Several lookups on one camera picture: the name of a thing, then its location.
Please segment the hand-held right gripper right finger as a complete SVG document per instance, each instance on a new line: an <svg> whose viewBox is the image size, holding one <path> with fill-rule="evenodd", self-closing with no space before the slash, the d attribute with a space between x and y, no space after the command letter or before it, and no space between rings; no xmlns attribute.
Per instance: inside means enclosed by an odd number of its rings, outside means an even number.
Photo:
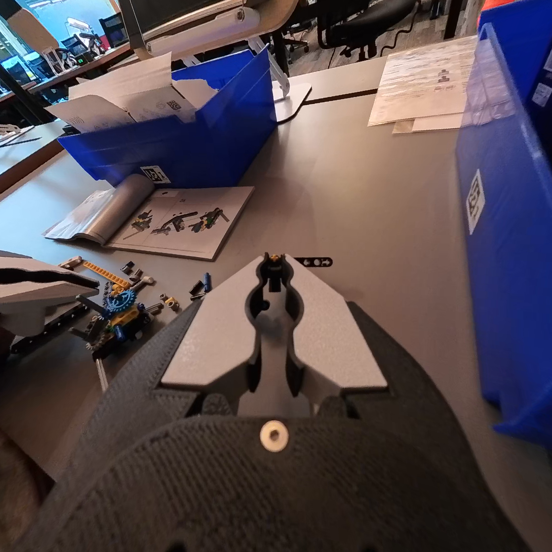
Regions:
<svg viewBox="0 0 552 552"><path fill-rule="evenodd" d="M282 259L285 309L293 320L285 375L293 397L321 403L330 396L388 388L344 297L294 258Z"/></svg>

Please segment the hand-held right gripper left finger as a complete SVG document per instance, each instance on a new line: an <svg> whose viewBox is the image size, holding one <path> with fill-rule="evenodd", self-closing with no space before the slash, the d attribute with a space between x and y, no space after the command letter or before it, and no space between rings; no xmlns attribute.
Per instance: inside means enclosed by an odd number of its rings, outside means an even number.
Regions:
<svg viewBox="0 0 552 552"><path fill-rule="evenodd" d="M203 297L161 384L207 394L255 392L261 377L257 316L270 303L258 256Z"/></svg>

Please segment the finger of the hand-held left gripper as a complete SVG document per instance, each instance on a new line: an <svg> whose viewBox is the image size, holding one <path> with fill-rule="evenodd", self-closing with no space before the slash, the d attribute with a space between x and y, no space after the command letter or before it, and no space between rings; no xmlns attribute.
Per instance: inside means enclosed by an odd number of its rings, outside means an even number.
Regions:
<svg viewBox="0 0 552 552"><path fill-rule="evenodd" d="M55 282L70 284L92 284L93 279L68 269L54 266L32 257L1 251L1 283L19 284L32 282L50 284Z"/></svg>
<svg viewBox="0 0 552 552"><path fill-rule="evenodd" d="M41 334L61 307L77 302L77 295L98 295L99 282L91 280L91 284L89 287L56 281L1 285L1 327L19 337Z"/></svg>

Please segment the black lego frame assembly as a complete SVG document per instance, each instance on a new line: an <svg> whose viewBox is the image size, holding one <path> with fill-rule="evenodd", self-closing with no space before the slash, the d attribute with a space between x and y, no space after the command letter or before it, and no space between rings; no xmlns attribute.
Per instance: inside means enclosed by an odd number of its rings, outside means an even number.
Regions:
<svg viewBox="0 0 552 552"><path fill-rule="evenodd" d="M265 252L262 263L260 264L260 276L263 285L268 286L270 293L280 293L282 287L287 288L291 282L291 269L284 267L284 255L269 254ZM329 268L333 265L334 260L331 257L316 256L316 257L297 257L294 259L303 267L306 268ZM298 292L286 291L285 307L288 314L297 320L302 314L303 301Z"/></svg>

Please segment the yellow lego gear assembly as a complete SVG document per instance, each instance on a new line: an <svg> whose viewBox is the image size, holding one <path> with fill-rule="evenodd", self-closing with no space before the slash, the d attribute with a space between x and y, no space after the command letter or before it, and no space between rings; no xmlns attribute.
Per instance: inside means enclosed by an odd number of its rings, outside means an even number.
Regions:
<svg viewBox="0 0 552 552"><path fill-rule="evenodd" d="M76 300L81 306L94 312L85 330L69 328L69 333L85 342L95 363L101 390L108 388L108 379L103 361L121 347L139 339L153 318L144 304L137 301L136 292L124 290L110 295L98 304L83 295Z"/></svg>

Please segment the black lego beam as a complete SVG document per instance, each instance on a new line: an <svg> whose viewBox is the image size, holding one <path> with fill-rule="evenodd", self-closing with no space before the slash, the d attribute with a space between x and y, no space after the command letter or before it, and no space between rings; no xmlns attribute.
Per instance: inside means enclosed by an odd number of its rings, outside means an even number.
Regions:
<svg viewBox="0 0 552 552"><path fill-rule="evenodd" d="M17 337L10 346L10 355L27 355L37 350L53 338L73 327L90 309L78 301L52 307L45 318L41 333L30 337Z"/></svg>

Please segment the yellow lego beam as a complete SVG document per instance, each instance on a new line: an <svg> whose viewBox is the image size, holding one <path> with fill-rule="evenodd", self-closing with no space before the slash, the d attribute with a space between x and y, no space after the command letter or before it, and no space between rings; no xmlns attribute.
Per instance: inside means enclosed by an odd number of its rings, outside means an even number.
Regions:
<svg viewBox="0 0 552 552"><path fill-rule="evenodd" d="M84 266L85 268L91 270L92 272L102 276L103 278L105 278L106 280L112 282L113 284L116 284L116 285L120 286L122 289L129 289L132 286L131 282L129 282L129 281L127 281L127 280L125 280L121 277L118 277L114 273L109 272L106 269L91 263L90 261L82 260L82 266Z"/></svg>

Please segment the lego instruction booklet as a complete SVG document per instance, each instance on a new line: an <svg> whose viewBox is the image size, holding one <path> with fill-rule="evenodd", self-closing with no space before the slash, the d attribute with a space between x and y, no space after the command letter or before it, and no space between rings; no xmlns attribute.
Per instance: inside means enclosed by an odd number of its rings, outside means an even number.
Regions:
<svg viewBox="0 0 552 552"><path fill-rule="evenodd" d="M43 236L213 261L253 192L244 186L156 189L145 176L131 175L116 188L92 193Z"/></svg>

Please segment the white cardboard box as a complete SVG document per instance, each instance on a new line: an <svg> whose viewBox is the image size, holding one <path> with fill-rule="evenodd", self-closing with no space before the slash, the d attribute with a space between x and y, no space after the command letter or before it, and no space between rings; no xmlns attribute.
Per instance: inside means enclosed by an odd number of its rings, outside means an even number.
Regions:
<svg viewBox="0 0 552 552"><path fill-rule="evenodd" d="M46 110L80 133L176 116L194 121L217 94L206 80L173 79L170 54L128 65L69 87L68 100Z"/></svg>

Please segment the blue plastic bin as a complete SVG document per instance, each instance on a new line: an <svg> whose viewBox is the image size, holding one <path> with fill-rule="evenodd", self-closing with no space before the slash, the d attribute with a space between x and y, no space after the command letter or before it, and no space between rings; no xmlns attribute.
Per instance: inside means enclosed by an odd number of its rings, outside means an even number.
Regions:
<svg viewBox="0 0 552 552"><path fill-rule="evenodd" d="M172 115L58 142L93 179L113 187L133 174L158 188L235 186L277 127L270 68L265 47L178 70L177 82L205 77L220 87L193 121Z"/></svg>
<svg viewBox="0 0 552 552"><path fill-rule="evenodd" d="M456 157L482 396L551 450L551 1L480 15Z"/></svg>

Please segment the printed paper sheet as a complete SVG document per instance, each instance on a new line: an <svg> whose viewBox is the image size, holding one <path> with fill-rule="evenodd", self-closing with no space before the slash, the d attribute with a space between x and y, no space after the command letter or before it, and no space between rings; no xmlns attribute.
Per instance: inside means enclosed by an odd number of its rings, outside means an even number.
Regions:
<svg viewBox="0 0 552 552"><path fill-rule="evenodd" d="M458 129L474 62L476 35L390 54L368 126L396 133Z"/></svg>

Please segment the black office chair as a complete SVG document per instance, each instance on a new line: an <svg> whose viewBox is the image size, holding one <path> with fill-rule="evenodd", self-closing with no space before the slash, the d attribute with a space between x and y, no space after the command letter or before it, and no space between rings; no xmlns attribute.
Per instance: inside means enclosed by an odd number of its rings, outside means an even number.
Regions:
<svg viewBox="0 0 552 552"><path fill-rule="evenodd" d="M376 56L376 40L407 16L416 14L420 1L317 1L317 40L321 49L343 46L340 55L358 61Z"/></svg>

